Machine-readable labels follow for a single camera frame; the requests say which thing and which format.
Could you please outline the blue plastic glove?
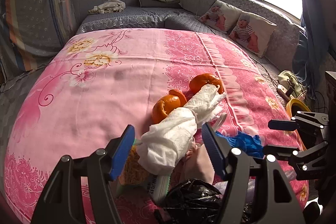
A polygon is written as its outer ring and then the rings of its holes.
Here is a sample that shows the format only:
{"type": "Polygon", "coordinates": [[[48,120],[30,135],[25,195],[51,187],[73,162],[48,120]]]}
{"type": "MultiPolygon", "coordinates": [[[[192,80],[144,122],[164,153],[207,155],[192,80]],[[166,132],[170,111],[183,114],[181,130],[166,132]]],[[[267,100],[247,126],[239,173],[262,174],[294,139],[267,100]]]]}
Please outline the blue plastic glove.
{"type": "Polygon", "coordinates": [[[226,139],[232,148],[239,148],[248,156],[259,159],[264,158],[262,142],[258,135],[251,136],[241,131],[238,131],[238,134],[235,136],[224,136],[218,131],[216,135],[226,139]]]}

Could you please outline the yellow noodle packet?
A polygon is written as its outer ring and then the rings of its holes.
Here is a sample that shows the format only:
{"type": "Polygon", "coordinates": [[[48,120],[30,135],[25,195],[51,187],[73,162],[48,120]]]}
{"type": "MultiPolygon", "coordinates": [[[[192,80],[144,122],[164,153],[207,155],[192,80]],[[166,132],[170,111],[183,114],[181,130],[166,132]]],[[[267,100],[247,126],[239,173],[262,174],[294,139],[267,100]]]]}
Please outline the yellow noodle packet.
{"type": "Polygon", "coordinates": [[[169,191],[171,176],[151,174],[138,163],[139,155],[136,148],[140,144],[141,142],[135,139],[122,173],[117,179],[116,197],[121,197],[131,190],[142,189],[155,204],[160,204],[169,191]]]}

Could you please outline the white tissue paper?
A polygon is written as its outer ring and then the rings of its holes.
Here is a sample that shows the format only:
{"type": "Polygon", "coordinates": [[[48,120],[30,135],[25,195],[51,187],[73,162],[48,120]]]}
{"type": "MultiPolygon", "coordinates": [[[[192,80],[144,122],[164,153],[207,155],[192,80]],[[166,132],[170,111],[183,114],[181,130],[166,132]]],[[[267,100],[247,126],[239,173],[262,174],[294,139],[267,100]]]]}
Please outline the white tissue paper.
{"type": "Polygon", "coordinates": [[[174,109],[163,121],[151,125],[136,147],[138,163],[149,173],[167,176],[191,148],[197,130],[221,117],[226,93],[206,84],[187,103],[174,109]]]}

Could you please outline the large black plastic bag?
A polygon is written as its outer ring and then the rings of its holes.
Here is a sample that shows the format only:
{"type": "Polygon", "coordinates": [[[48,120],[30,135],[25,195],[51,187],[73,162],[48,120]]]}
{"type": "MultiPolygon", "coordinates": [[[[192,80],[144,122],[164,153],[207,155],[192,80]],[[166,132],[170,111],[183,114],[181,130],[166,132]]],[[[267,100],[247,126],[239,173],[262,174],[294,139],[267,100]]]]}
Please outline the large black plastic bag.
{"type": "Polygon", "coordinates": [[[159,223],[249,223],[252,214],[252,202],[228,212],[225,197],[214,185],[198,179],[188,179],[173,187],[156,211],[159,223]]]}

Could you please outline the whole orange peel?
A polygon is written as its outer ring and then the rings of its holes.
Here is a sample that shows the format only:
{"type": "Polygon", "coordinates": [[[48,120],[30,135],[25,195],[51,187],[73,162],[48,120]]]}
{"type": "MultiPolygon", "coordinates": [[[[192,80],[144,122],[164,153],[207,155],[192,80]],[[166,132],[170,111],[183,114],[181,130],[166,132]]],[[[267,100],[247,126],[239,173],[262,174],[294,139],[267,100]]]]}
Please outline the whole orange peel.
{"type": "Polygon", "coordinates": [[[215,87],[219,88],[218,93],[224,93],[224,87],[222,81],[216,75],[212,75],[209,73],[204,73],[201,75],[195,76],[189,83],[189,90],[193,94],[196,94],[201,90],[201,88],[205,85],[214,85],[215,87]]]}

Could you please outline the light green cloth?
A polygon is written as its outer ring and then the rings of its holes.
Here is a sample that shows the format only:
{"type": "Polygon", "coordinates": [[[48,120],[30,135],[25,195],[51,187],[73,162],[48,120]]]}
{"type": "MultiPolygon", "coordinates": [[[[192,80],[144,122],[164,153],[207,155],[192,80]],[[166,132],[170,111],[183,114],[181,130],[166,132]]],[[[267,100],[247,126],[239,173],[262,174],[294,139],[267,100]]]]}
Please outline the light green cloth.
{"type": "Polygon", "coordinates": [[[299,82],[298,78],[291,71],[282,71],[278,75],[278,82],[282,85],[286,90],[292,88],[291,95],[294,98],[298,98],[299,96],[305,94],[306,87],[303,86],[302,83],[299,82]]]}

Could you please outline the grey quilted sofa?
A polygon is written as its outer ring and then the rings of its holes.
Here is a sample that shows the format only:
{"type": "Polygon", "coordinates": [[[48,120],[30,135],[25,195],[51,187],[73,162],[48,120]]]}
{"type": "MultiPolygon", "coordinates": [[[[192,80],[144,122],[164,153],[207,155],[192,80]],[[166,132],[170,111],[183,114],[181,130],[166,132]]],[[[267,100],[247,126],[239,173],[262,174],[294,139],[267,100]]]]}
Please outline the grey quilted sofa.
{"type": "Polygon", "coordinates": [[[316,83],[308,79],[305,62],[307,32],[280,11],[254,0],[179,0],[165,3],[138,0],[121,12],[94,8],[84,18],[78,34],[116,28],[168,28],[216,34],[230,38],[253,57],[265,57],[279,71],[291,70],[299,81],[296,91],[310,98],[326,95],[325,71],[335,70],[327,54],[317,69],[316,83]]]}

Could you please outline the pink floral table cloth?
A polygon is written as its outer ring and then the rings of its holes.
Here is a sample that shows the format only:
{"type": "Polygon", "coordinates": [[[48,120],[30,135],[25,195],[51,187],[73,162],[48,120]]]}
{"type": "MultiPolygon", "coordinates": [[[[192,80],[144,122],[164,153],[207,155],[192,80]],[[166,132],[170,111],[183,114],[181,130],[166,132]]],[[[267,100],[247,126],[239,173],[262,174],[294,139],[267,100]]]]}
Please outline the pink floral table cloth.
{"type": "Polygon", "coordinates": [[[154,104],[171,89],[190,96],[197,75],[218,76],[226,97],[223,135],[258,135],[264,145],[301,148],[296,132],[270,130],[286,119],[282,104],[254,62],[237,45],[213,34],[156,28],[76,35],[46,67],[18,112],[4,162],[5,198],[29,223],[60,157],[90,155],[133,125],[151,124],[154,104]]]}

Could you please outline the blue right curtain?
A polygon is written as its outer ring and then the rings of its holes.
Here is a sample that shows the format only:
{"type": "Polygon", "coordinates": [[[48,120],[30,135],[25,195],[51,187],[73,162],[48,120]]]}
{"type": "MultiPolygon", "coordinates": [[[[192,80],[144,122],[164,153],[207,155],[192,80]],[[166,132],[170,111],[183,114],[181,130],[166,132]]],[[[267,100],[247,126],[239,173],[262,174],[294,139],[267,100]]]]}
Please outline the blue right curtain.
{"type": "Polygon", "coordinates": [[[302,0],[299,39],[292,60],[294,74],[314,96],[323,78],[320,66],[330,55],[335,59],[335,0],[302,0]]]}

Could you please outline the right baby print pillow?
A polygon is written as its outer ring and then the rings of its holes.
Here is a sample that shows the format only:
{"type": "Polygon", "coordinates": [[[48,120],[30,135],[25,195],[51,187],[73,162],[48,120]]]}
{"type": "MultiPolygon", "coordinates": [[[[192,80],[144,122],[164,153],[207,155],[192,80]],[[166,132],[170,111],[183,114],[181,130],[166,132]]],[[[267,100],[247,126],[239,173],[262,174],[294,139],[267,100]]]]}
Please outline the right baby print pillow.
{"type": "Polygon", "coordinates": [[[275,23],[259,15],[242,12],[229,37],[258,57],[263,57],[276,28],[275,23]]]}

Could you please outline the baby print pillow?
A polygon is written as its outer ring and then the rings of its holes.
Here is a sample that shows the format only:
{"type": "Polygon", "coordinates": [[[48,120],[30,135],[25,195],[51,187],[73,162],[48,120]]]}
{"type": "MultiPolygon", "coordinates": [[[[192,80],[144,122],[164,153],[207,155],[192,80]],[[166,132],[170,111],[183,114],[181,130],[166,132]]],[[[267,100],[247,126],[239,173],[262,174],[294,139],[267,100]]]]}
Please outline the baby print pillow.
{"type": "Polygon", "coordinates": [[[199,20],[217,31],[227,33],[234,27],[243,11],[217,0],[199,20]]]}
{"type": "Polygon", "coordinates": [[[242,12],[229,37],[258,57],[263,57],[276,28],[275,23],[259,15],[242,12]]]}

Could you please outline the left baby print pillow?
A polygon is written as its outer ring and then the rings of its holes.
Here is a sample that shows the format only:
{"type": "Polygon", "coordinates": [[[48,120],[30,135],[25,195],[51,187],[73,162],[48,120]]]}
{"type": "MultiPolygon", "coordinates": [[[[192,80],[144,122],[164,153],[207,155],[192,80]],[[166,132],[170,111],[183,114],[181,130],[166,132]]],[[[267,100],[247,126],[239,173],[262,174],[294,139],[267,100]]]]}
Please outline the left baby print pillow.
{"type": "Polygon", "coordinates": [[[217,31],[227,33],[234,27],[243,11],[217,0],[199,20],[217,31]]]}

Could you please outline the crumpled beige cloth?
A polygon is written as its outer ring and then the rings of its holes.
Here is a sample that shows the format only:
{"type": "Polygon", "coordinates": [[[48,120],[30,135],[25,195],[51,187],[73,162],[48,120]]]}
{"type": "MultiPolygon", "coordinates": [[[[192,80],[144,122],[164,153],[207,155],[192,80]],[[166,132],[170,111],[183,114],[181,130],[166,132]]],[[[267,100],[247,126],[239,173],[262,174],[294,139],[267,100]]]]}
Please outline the crumpled beige cloth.
{"type": "Polygon", "coordinates": [[[108,0],[88,11],[88,14],[106,14],[114,12],[122,12],[126,8],[126,4],[120,0],[108,0]]]}

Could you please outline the grey folded cushion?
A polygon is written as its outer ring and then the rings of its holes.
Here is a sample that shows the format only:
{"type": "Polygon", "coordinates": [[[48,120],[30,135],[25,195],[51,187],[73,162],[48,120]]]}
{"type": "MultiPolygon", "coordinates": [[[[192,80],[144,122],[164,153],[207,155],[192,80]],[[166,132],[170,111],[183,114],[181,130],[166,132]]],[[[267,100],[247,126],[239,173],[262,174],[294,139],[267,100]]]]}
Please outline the grey folded cushion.
{"type": "Polygon", "coordinates": [[[169,9],[179,9],[180,5],[178,3],[171,2],[161,2],[158,0],[138,0],[139,7],[157,7],[157,8],[169,8],[169,9]]]}

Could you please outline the striped sheet covered wardrobe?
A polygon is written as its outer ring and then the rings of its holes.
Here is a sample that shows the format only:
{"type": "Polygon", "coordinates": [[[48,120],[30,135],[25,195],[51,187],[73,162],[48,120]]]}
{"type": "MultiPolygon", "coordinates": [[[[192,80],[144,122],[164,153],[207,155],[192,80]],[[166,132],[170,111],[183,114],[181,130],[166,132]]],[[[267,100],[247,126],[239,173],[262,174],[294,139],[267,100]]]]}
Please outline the striped sheet covered wardrobe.
{"type": "Polygon", "coordinates": [[[1,0],[1,72],[5,80],[52,59],[76,28],[72,0],[1,0]]]}

